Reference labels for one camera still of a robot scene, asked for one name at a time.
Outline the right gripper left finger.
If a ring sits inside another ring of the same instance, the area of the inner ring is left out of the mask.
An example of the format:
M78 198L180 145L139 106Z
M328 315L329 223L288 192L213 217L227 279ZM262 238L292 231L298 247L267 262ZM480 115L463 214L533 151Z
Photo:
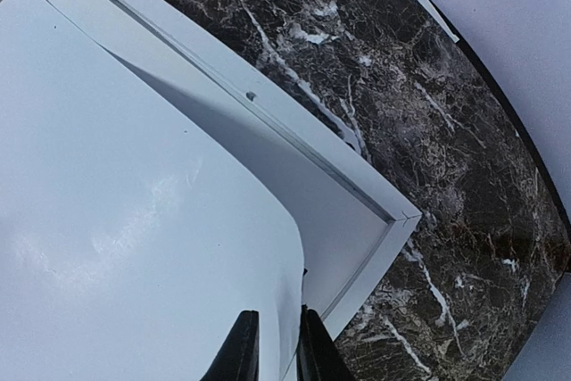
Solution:
M259 312L241 311L201 381L258 381L259 349Z

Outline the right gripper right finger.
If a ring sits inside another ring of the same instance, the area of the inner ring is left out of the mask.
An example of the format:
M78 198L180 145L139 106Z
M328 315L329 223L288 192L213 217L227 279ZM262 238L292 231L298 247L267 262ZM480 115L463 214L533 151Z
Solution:
M301 381L355 381L318 313L302 306L296 351L297 379Z

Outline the dark landscape photo print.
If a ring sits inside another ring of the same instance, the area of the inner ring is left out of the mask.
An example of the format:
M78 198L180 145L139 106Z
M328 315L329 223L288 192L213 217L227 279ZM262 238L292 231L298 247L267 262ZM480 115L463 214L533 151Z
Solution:
M280 201L47 0L1 3L1 377L197 380L240 312L295 352Z

